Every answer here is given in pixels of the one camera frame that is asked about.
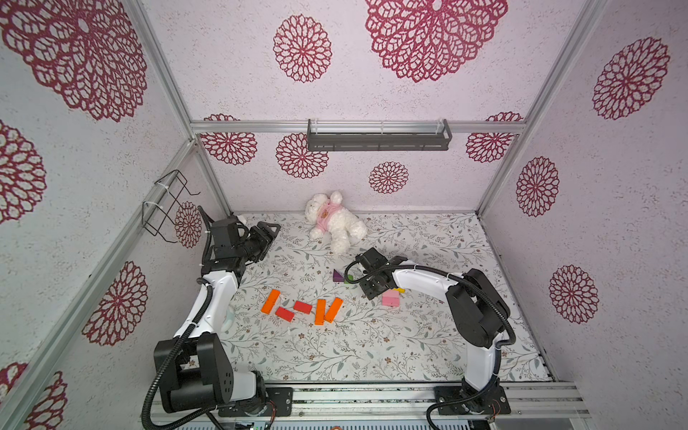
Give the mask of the magenta pink block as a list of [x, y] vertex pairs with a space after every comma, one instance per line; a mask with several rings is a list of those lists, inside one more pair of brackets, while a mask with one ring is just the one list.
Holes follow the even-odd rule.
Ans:
[[382, 305], [396, 308], [401, 305], [401, 300], [398, 297], [383, 297]]

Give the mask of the purple triangle block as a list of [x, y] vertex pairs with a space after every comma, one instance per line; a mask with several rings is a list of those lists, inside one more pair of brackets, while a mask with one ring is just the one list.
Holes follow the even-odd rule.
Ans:
[[339, 273], [337, 270], [334, 270], [334, 271], [333, 271], [333, 281], [334, 281], [334, 282], [337, 282], [337, 283], [344, 283], [344, 282], [345, 282], [345, 278], [344, 278], [344, 276], [343, 276], [341, 273]]

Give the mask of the orange long block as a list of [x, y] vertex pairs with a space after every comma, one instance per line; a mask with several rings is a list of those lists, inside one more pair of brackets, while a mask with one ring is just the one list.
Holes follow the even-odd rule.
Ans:
[[333, 300], [333, 303], [331, 304], [331, 306], [327, 310], [327, 312], [324, 316], [324, 320], [326, 320], [326, 322], [329, 322], [329, 323], [333, 322], [334, 319], [336, 318], [336, 316], [338, 315], [342, 305], [343, 305], [343, 300], [339, 297], [336, 297], [336, 299]]
[[274, 306], [277, 304], [280, 295], [281, 292], [279, 292], [279, 290], [272, 290], [265, 300], [261, 308], [261, 312], [265, 315], [270, 315], [270, 313], [272, 313], [272, 309], [274, 309]]
[[315, 309], [315, 325], [324, 325], [324, 317], [326, 311], [326, 300], [318, 299]]

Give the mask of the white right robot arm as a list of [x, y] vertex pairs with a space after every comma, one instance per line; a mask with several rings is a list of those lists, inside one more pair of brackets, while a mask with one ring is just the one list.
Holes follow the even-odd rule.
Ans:
[[482, 271], [451, 273], [401, 256], [388, 260], [371, 248], [346, 267], [344, 281], [358, 284], [368, 299], [404, 288], [449, 306], [456, 330], [468, 344], [467, 365], [459, 395], [446, 401], [438, 399], [427, 408], [430, 428], [438, 428], [432, 414], [443, 408], [458, 408], [469, 415], [500, 411], [502, 350], [512, 346], [517, 336], [509, 322], [509, 306]]

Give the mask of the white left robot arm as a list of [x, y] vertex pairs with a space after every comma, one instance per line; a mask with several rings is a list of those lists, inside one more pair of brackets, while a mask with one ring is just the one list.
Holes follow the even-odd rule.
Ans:
[[207, 239], [197, 280], [200, 291], [183, 325], [154, 349], [156, 376], [141, 413], [145, 429], [158, 428], [152, 419], [155, 399], [161, 400], [167, 413], [183, 413], [181, 419], [168, 424], [170, 429], [202, 416], [219, 426], [213, 415], [217, 410], [233, 408], [256, 416], [270, 403], [262, 375], [257, 371], [236, 371], [219, 332], [245, 269], [263, 261], [281, 227], [260, 221], [249, 228], [236, 215], [213, 220], [203, 212], [201, 217]]

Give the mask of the white teddy bear pink shirt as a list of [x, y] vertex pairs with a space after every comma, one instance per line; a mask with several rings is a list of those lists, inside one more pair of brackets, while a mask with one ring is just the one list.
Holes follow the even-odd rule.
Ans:
[[363, 241], [368, 234], [367, 225], [343, 204], [339, 191], [331, 195], [317, 193], [306, 204], [305, 216], [312, 228], [311, 240], [331, 238], [330, 248], [335, 255], [346, 254], [352, 245]]

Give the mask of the right red block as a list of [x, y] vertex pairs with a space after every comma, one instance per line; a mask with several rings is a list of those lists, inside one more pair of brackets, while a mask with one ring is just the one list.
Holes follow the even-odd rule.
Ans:
[[301, 314], [310, 315], [312, 313], [313, 306], [302, 301], [296, 301], [293, 309]]

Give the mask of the red block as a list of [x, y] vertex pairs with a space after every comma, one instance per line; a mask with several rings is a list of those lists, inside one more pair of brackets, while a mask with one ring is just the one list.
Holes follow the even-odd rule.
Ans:
[[289, 323], [291, 323], [295, 318], [295, 314], [292, 311], [290, 311], [284, 307], [279, 307], [276, 310], [275, 315], [277, 317], [279, 317], [280, 319], [282, 319], [286, 322], [289, 322]]
[[312, 313], [313, 306], [302, 301], [296, 301], [293, 309], [301, 314], [310, 315]]

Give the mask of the left red block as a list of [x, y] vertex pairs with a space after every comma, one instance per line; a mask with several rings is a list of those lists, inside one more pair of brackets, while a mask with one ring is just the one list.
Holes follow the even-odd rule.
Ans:
[[295, 318], [295, 314], [292, 311], [290, 311], [284, 307], [279, 307], [276, 310], [275, 315], [277, 317], [279, 317], [280, 319], [282, 319], [286, 322], [289, 322], [289, 323], [291, 323]]

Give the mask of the grey wall shelf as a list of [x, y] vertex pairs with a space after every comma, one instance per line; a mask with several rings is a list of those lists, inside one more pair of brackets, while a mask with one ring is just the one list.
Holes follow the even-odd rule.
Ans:
[[446, 152], [453, 133], [443, 120], [431, 133], [385, 132], [321, 132], [308, 121], [306, 143], [310, 152]]

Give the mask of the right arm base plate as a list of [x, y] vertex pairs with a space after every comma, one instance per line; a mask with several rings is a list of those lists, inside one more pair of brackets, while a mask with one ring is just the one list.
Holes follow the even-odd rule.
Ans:
[[442, 416], [457, 415], [508, 415], [512, 413], [505, 390], [499, 384], [494, 385], [480, 396], [472, 388], [460, 386], [435, 387], [435, 401], [448, 403], [439, 408]]

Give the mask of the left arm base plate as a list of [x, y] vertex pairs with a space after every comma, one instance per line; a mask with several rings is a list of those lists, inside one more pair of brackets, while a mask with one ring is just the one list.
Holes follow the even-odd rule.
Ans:
[[265, 393], [238, 401], [219, 411], [220, 417], [253, 419], [254, 417], [289, 417], [292, 412], [294, 390], [291, 387], [267, 387]]

